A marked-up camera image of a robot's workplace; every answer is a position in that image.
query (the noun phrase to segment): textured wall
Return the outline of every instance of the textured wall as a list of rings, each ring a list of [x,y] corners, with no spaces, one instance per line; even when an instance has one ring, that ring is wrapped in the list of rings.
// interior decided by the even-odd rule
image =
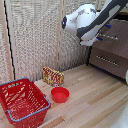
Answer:
[[[10,74],[10,68],[11,64],[8,61],[8,53],[7,53],[7,46],[6,46],[6,35],[3,30],[3,24],[2,24],[2,15],[0,13],[0,84],[8,82],[11,79],[11,74]]]
[[[19,77],[39,80],[44,66],[55,68],[60,0],[10,3]]]

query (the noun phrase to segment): drawer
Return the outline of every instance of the drawer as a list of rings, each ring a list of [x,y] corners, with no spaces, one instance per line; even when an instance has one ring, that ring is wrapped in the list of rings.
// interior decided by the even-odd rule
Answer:
[[[99,36],[103,41],[94,42],[93,47],[128,59],[128,21],[113,19],[110,24],[111,28],[103,27],[100,32],[108,37]]]
[[[125,79],[128,59],[93,47],[89,63]]]

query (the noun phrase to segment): red bowl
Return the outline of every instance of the red bowl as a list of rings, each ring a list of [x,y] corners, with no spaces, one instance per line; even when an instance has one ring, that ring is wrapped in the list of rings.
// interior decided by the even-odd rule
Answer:
[[[57,103],[64,103],[67,101],[70,93],[64,87],[55,87],[51,90],[52,99]]]

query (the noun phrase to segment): wooden floor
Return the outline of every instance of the wooden floor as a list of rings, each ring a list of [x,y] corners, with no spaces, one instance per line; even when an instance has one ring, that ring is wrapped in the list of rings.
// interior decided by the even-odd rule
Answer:
[[[70,97],[63,104],[52,100],[50,85],[42,80],[35,82],[51,102],[51,109],[39,128],[110,128],[128,101],[128,86],[86,65],[64,74],[64,87],[70,91]],[[0,128],[13,128],[1,106]]]

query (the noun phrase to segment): plastic basket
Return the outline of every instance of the plastic basket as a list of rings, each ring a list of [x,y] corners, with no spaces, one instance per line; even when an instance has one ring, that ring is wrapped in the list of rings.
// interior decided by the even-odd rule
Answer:
[[[0,85],[0,102],[15,128],[37,128],[51,107],[46,96],[28,78]]]

